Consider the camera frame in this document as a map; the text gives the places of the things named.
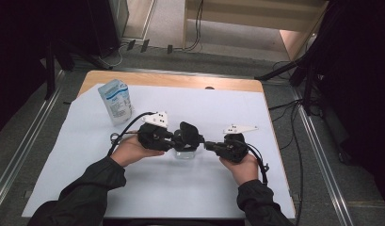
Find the white tabletop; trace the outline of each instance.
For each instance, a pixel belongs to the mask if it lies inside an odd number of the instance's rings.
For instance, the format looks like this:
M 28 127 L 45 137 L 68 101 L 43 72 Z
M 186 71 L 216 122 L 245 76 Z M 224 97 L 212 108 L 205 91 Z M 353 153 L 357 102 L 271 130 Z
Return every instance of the white tabletop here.
M 44 202 L 57 200 L 60 191 L 102 159 L 109 137 L 127 122 L 114 127 L 97 85 L 72 102 L 56 145 L 40 174 L 23 217 L 31 217 Z M 262 92 L 129 86 L 133 118 L 143 112 L 166 111 L 168 130 L 181 121 L 195 125 L 206 141 L 223 141 L 231 124 L 258 126 L 244 134 L 268 163 L 268 186 L 288 218 L 295 217 L 285 172 Z M 137 130 L 138 121 L 131 129 Z M 244 218 L 236 205 L 237 185 L 218 157 L 197 149 L 190 160 L 164 156 L 145 158 L 125 169 L 127 185 L 108 194 L 108 218 Z

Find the cable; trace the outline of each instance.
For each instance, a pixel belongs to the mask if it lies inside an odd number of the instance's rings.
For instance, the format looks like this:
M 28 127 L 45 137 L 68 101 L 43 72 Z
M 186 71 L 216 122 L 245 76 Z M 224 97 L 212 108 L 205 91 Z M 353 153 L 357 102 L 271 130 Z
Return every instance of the cable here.
M 300 103 L 296 103 L 295 105 L 293 105 L 294 108 L 292 109 L 291 115 L 293 115 L 293 112 L 294 112 L 294 110 L 295 110 L 296 105 L 300 105 Z M 281 147 L 280 150 L 283 150 L 283 149 L 289 147 L 289 145 L 291 145 L 291 143 L 292 143 L 293 140 L 294 140 L 294 137 L 291 136 L 291 139 L 289 140 L 289 142 L 288 142 L 285 146 Z
M 254 151 L 252 150 L 252 149 L 254 149 L 255 151 L 256 151 L 256 153 L 258 154 L 258 155 L 260 155 L 260 159 L 262 159 L 262 162 L 264 162 L 264 160 L 263 160 L 263 157 L 262 157 L 262 154 L 260 153 L 260 151 L 256 148 L 256 147 L 254 147 L 253 145 L 251 145 L 251 144 L 248 144 L 248 146 L 249 146 L 249 148 L 251 149 L 251 151 L 254 153 Z
M 290 62 L 290 61 L 278 61 L 278 62 L 276 62 L 275 64 L 272 65 L 272 72 L 275 71 L 275 65 L 277 65 L 277 64 L 279 64 L 279 63 L 289 63 L 289 62 Z M 285 80 L 289 79 L 289 78 L 282 77 L 280 74 L 278 74 L 277 77 L 279 77 L 279 78 L 281 78 L 281 79 L 285 79 Z
M 196 38 L 195 42 L 186 48 L 174 48 L 174 50 L 180 50 L 181 52 L 189 52 L 192 51 L 196 48 L 198 45 L 199 41 L 201 40 L 201 15 L 203 13 L 203 0 L 201 0 L 201 4 L 199 5 L 198 8 L 198 14 L 196 15 L 196 20 L 195 20 L 195 29 L 196 29 Z
M 143 116 L 146 116 L 146 115 L 152 115 L 152 114 L 154 114 L 154 113 L 152 113 L 152 112 L 145 112 L 145 113 L 142 113 L 142 114 L 136 116 L 136 118 L 133 119 L 133 120 L 127 125 L 127 127 L 125 127 L 125 129 L 121 132 L 121 134 L 120 134 L 120 135 L 116 138 L 116 140 L 113 142 L 112 147 L 109 149 L 109 152 L 107 153 L 107 156 L 112 155 L 112 153 L 115 151 L 116 146 L 119 145 L 119 143 L 120 143 L 120 141 L 121 141 L 121 139 L 122 139 L 122 136 L 124 136 L 125 134 L 127 134 L 128 129 L 130 129 L 130 127 L 131 127 L 137 120 L 139 120 L 139 119 L 140 119 L 141 117 L 143 117 Z
M 100 59 L 105 65 L 107 65 L 107 66 L 110 66 L 110 67 L 116 67 L 116 66 L 119 66 L 119 65 L 122 63 L 122 54 L 121 54 L 121 52 L 120 52 L 120 49 L 121 49 L 122 47 L 124 47 L 124 46 L 128 46 L 128 43 L 125 44 L 125 45 L 122 45 L 122 46 L 119 48 L 119 50 L 118 50 L 119 55 L 120 55 L 120 62 L 119 62 L 119 63 L 117 63 L 117 64 L 109 64 L 109 63 L 105 62 L 103 59 L 101 59 L 100 56 L 99 56 L 99 59 Z
M 275 109 L 278 109 L 278 108 L 281 108 L 281 107 L 284 107 L 284 106 L 293 105 L 293 104 L 295 104 L 297 102 L 301 102 L 301 101 L 303 101 L 303 99 L 294 100 L 294 101 L 292 101 L 292 102 L 290 102 L 288 104 L 284 104 L 284 105 L 271 106 L 271 107 L 268 108 L 268 110 L 272 111 L 272 110 L 275 110 Z
M 285 110 L 283 110 L 282 115 L 279 116 L 279 117 L 277 117 L 275 120 L 272 120 L 272 122 L 277 121 L 278 119 L 282 118 L 282 117 L 285 115 L 286 111 L 287 111 L 289 108 L 291 108 L 291 107 L 293 107 L 293 106 L 292 106 L 292 105 L 289 105 L 288 107 L 286 107 Z
M 297 116 L 297 113 L 295 116 L 293 116 L 293 113 L 296 109 L 296 106 L 294 106 L 294 108 L 292 109 L 292 113 L 291 113 L 291 124 L 292 124 L 292 135 L 293 135 L 293 139 L 295 140 L 295 144 L 296 144 L 296 147 L 297 147 L 297 153 L 298 153 L 298 162 L 299 162 L 299 165 L 300 165 L 300 204 L 298 206 L 298 212 L 297 212 L 297 219 L 296 219 L 296 226 L 298 226 L 299 222 L 300 222 L 300 218 L 301 218 L 301 210 L 303 208 L 303 160 L 302 160 L 302 157 L 301 157 L 301 150 L 300 150 L 300 146 L 298 145 L 298 141 L 297 141 L 297 136 L 296 136 L 296 132 L 295 132 L 295 118 Z

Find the white clip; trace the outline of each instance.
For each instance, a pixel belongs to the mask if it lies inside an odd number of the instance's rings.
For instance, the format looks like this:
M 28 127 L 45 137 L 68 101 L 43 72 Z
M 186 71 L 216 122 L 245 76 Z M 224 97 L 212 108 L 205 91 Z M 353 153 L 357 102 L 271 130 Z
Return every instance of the white clip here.
M 152 125 L 157 125 L 163 128 L 168 127 L 168 116 L 166 111 L 163 112 L 158 112 L 153 115 L 145 116 L 142 118 L 142 121 L 152 124 Z
M 234 125 L 224 130 L 224 134 L 241 134 L 248 131 L 258 130 L 257 126 L 246 126 L 246 125 Z

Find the black jacket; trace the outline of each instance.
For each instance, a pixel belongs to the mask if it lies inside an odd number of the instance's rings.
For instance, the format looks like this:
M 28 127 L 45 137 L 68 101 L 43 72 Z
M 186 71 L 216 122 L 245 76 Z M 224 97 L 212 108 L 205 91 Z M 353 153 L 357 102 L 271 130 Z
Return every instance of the black jacket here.
M 125 183 L 124 168 L 105 157 L 64 188 L 58 201 L 40 206 L 28 226 L 98 226 L 107 207 L 107 192 Z M 252 225 L 293 225 L 273 202 L 272 190 L 259 180 L 246 182 L 238 189 L 238 206 Z

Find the table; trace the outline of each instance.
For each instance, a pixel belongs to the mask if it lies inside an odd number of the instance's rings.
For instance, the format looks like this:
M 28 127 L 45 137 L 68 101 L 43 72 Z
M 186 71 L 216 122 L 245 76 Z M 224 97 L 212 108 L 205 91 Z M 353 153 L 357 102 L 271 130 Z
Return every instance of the table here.
M 187 20 L 196 20 L 201 0 L 185 0 L 185 48 Z M 321 24 L 325 0 L 204 0 L 203 21 L 279 29 L 291 60 Z
M 72 102 L 23 217 L 31 217 L 42 203 L 57 199 L 64 186 L 81 175 L 89 164 L 105 156 L 110 147 L 110 134 L 120 132 L 125 126 L 111 125 L 97 92 L 101 86 L 97 83 L 114 78 L 129 86 L 135 108 L 133 117 L 148 110 L 167 110 L 169 131 L 175 131 L 179 122 L 186 121 L 197 126 L 206 140 L 222 141 L 222 129 L 231 125 L 230 121 L 257 124 L 259 130 L 244 136 L 261 150 L 265 162 L 269 163 L 269 186 L 276 193 L 274 199 L 282 206 L 282 212 L 288 218 L 295 216 L 259 81 L 92 71 L 80 88 L 78 98 Z M 236 109 L 224 110 L 239 104 L 242 105 Z M 131 129 L 141 124 L 138 121 Z M 235 203 L 237 185 L 231 174 L 219 163 L 218 157 L 205 151 L 202 145 L 194 159 L 176 159 L 174 151 L 170 150 L 164 156 L 142 159 L 127 167 L 125 176 L 127 185 L 109 192 L 107 218 L 245 217 Z

